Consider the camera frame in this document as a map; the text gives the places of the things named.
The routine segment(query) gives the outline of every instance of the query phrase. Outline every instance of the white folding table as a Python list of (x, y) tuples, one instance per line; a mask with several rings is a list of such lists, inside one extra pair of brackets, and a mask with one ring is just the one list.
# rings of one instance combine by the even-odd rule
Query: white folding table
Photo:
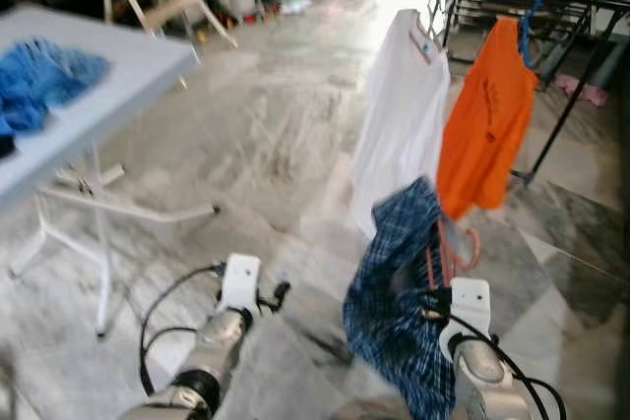
[[(110, 69), (93, 88), (65, 107), (51, 110), (41, 133), (18, 137), (17, 150), (0, 159), (0, 215), (17, 202), (35, 195), (39, 216), (39, 230), (13, 261), (12, 274), (23, 274), (46, 237), (95, 260), (101, 266), (96, 333), (103, 336), (111, 291), (107, 213), (174, 222), (210, 214), (216, 208), (206, 205), (160, 213), (116, 198), (103, 189), (96, 144), (171, 89), (177, 79), (199, 61), (187, 42), (155, 39), (143, 31), (105, 25), (44, 8), (23, 6), (0, 16), (0, 55), (13, 43), (34, 36), (98, 54), (110, 62)], [(91, 175), (85, 181), (89, 185), (88, 193), (46, 186), (57, 172), (87, 151), (93, 161)], [(47, 219), (43, 195), (93, 209), (101, 251), (95, 253), (72, 235), (53, 227)]]

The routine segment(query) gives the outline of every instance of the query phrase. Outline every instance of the blue cloth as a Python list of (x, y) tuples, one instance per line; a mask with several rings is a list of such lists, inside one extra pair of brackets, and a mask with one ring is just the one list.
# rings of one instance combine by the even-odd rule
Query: blue cloth
[[(425, 252), (442, 285), (441, 215), (433, 186), (420, 178), (373, 209), (376, 236), (363, 256), (344, 302), (344, 327), (352, 350), (400, 391), (415, 420), (445, 420), (455, 406), (455, 375), (438, 338), (443, 321), (420, 312), (434, 307)], [(406, 287), (395, 291), (392, 277), (402, 269)]]
[(41, 130), (49, 107), (68, 103), (107, 69), (103, 58), (44, 38), (16, 44), (0, 59), (0, 136)]

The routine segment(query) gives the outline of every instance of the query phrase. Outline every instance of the blue plaid shirt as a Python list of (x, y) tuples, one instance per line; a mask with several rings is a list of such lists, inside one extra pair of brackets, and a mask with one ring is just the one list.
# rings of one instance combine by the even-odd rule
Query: blue plaid shirt
[[(422, 307), (433, 306), (425, 251), (442, 285), (437, 219), (441, 210), (425, 178), (373, 209), (377, 233), (363, 256), (344, 302), (344, 327), (352, 350), (396, 386), (415, 420), (447, 419), (455, 405), (455, 376), (440, 351), (442, 321), (427, 321)], [(394, 290), (397, 270), (405, 288)]]

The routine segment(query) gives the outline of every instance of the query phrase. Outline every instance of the marble floor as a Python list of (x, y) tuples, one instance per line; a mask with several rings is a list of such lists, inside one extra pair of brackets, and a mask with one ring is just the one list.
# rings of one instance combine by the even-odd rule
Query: marble floor
[[(281, 279), (293, 289), (282, 315), (260, 321), (248, 339), (219, 418), (357, 418), (383, 399), (401, 410), (393, 389), (347, 350), (340, 309), (366, 246), (347, 211), (366, 73), (395, 13), (425, 5), (314, 0), (301, 16), (235, 30), (238, 50), (211, 35), (188, 90), (170, 92), (103, 144), (103, 159), (128, 170), (114, 191), (159, 209), (200, 202), (222, 209), (177, 226), (114, 220), (105, 341), (94, 337), (97, 268), (50, 244), (36, 268), (10, 280), (5, 269), (35, 225), (31, 204), (2, 221), (0, 351), (15, 370), (19, 420), (115, 419), (141, 401), (140, 317), (177, 276), (232, 252), (261, 258), (263, 292)], [(454, 48), (467, 46), (453, 38)], [(462, 87), (460, 69), (451, 100)], [(481, 236), (475, 275), (491, 286), (492, 330), (525, 372), (560, 389), (571, 420), (615, 418), (627, 367), (615, 97), (603, 109), (578, 103), (534, 183), (511, 183), (503, 208), (474, 210), (461, 222)], [(554, 87), (537, 95), (517, 167), (532, 164), (563, 98)], [(94, 241), (89, 215), (52, 213)], [(152, 329), (198, 326), (217, 288), (210, 277), (182, 287)], [(156, 385), (191, 341), (183, 333), (157, 343)]]

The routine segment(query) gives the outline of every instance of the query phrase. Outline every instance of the black cable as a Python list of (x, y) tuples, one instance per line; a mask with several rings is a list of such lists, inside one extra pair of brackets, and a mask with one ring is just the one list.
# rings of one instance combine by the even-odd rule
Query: black cable
[(149, 383), (151, 383), (152, 388), (153, 388), (153, 382), (151, 381), (151, 376), (149, 375), (149, 370), (147, 369), (147, 356), (149, 355), (149, 351), (151, 350), (151, 347), (154, 345), (154, 343), (158, 341), (158, 339), (161, 336), (167, 333), (173, 333), (175, 331), (189, 331), (189, 332), (196, 333), (197, 329), (193, 329), (192, 327), (167, 327), (165, 329), (158, 330), (156, 334), (154, 334), (151, 337), (151, 339), (149, 339), (147, 346), (145, 346), (144, 349), (142, 350), (142, 354), (140, 355), (140, 370), (141, 370), (141, 373), (143, 372), (146, 373), (147, 380), (149, 381)]
[(562, 401), (562, 397), (560, 396), (560, 393), (558, 393), (558, 391), (553, 386), (549, 385), (545, 381), (541, 381), (540, 379), (528, 378), (528, 381), (530, 383), (532, 383), (532, 384), (536, 384), (538, 386), (541, 386), (542, 388), (545, 388), (546, 390), (549, 391), (549, 393), (551, 395), (553, 395), (553, 398), (555, 399), (555, 403), (558, 405), (558, 411), (560, 412), (560, 418), (562, 420), (566, 420), (566, 418), (567, 418), (567, 410), (564, 407), (564, 402)]
[(146, 357), (148, 347), (145, 347), (145, 336), (147, 334), (147, 326), (149, 324), (149, 318), (154, 310), (158, 307), (158, 305), (177, 287), (186, 282), (187, 280), (193, 278), (197, 274), (201, 274), (203, 272), (217, 272), (220, 266), (214, 264), (211, 266), (206, 266), (203, 268), (198, 268), (196, 270), (191, 270), (185, 275), (182, 275), (178, 279), (176, 279), (172, 284), (170, 284), (154, 301), (151, 305), (147, 314), (142, 320), (141, 330), (140, 330), (140, 349), (139, 349), (139, 357), (140, 357), (140, 381), (142, 383), (142, 387), (147, 393), (147, 395), (153, 394), (156, 390), (154, 389), (154, 385), (151, 381), (151, 376), (149, 375), (149, 370), (147, 369)]
[[(484, 341), (488, 346), (490, 346), (490, 348), (492, 348), (492, 350), (496, 354), (498, 354), (499, 357), (503, 361), (505, 361), (505, 363), (510, 367), (510, 369), (516, 375), (515, 377), (517, 379), (519, 379), (523, 383), (525, 388), (528, 390), (528, 392), (532, 396), (532, 399), (535, 402), (535, 406), (538, 409), (538, 412), (542, 416), (542, 420), (549, 420), (549, 415), (547, 414), (547, 411), (544, 408), (544, 404), (542, 403), (542, 400), (540, 399), (540, 396), (538, 395), (538, 392), (536, 392), (536, 389), (534, 389), (533, 383), (530, 381), (530, 378), (528, 378), (523, 373), (523, 371), (521, 371), (519, 366), (512, 360), (512, 358), (510, 358), (498, 345), (494, 344), (490, 338), (488, 338), (485, 334), (483, 334), (481, 331), (477, 330), (475, 327), (473, 327), (471, 324), (469, 324), (465, 320), (462, 320), (459, 317), (457, 317), (455, 315), (451, 315), (451, 314), (441, 314), (441, 315), (443, 317), (445, 317), (445, 318), (454, 320), (458, 324), (460, 324), (463, 327), (467, 328), (468, 330), (472, 331), (481, 341)], [(560, 400), (559, 403), (558, 403), (558, 406), (559, 406), (559, 409), (560, 409), (561, 420), (566, 420), (566, 411), (564, 409), (564, 403), (562, 402), (562, 398), (560, 398), (559, 395), (558, 395), (558, 398)]]

